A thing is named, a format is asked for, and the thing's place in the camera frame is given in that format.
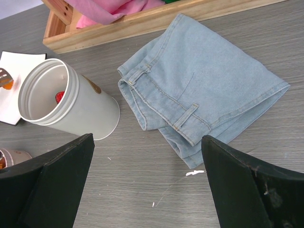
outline white container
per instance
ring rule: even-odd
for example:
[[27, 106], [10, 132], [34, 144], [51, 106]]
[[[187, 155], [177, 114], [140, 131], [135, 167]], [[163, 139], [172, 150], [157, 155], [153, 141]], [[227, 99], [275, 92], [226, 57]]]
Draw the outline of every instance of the white container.
[[32, 157], [25, 151], [15, 151], [15, 150], [9, 150], [0, 148], [0, 153], [2, 154], [4, 160], [5, 160], [5, 168], [19, 164], [21, 162], [25, 162]]
[[[57, 104], [55, 96], [64, 91]], [[109, 136], [118, 125], [120, 110], [114, 98], [59, 59], [35, 67], [21, 86], [18, 107], [22, 119], [68, 133]]]

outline red fruit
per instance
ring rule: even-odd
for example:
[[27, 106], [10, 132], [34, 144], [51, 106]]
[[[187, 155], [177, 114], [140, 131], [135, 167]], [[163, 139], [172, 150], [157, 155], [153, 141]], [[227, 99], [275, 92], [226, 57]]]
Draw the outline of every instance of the red fruit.
[[57, 104], [61, 101], [61, 99], [63, 97], [63, 94], [65, 94], [64, 91], [59, 92], [59, 93], [56, 94], [55, 99], [56, 99]]

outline wooden tray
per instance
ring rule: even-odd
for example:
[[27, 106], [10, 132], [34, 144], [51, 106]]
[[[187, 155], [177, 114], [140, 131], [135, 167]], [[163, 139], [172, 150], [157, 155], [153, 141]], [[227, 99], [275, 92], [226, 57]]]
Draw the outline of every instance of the wooden tray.
[[202, 21], [285, 0], [180, 0], [82, 29], [76, 29], [81, 17], [76, 9], [63, 0], [42, 1], [51, 9], [43, 43], [60, 54], [166, 29], [178, 13]]

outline blue denim shorts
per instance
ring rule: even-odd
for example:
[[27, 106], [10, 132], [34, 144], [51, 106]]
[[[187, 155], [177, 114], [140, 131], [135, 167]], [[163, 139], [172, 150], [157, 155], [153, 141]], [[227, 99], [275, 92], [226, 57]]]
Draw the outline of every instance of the blue denim shorts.
[[182, 14], [118, 71], [120, 91], [142, 129], [158, 129], [189, 168], [203, 163], [202, 136], [230, 142], [289, 88], [260, 62]]

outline gray wooden table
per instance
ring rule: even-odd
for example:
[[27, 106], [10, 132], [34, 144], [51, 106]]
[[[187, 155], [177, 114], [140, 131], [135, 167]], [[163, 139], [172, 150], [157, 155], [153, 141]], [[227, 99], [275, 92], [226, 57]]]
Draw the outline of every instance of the gray wooden table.
[[[116, 69], [155, 32], [56, 55], [42, 44], [48, 9], [42, 5], [0, 20], [0, 51], [48, 53], [112, 95], [121, 120], [95, 142], [75, 228], [218, 228], [206, 174], [188, 176], [158, 131], [144, 132], [117, 87]], [[287, 93], [231, 146], [275, 165], [304, 172], [304, 1], [286, 2], [203, 22], [291, 84]], [[21, 122], [0, 123], [0, 147], [37, 156], [76, 136]], [[201, 165], [197, 170], [205, 170]]]

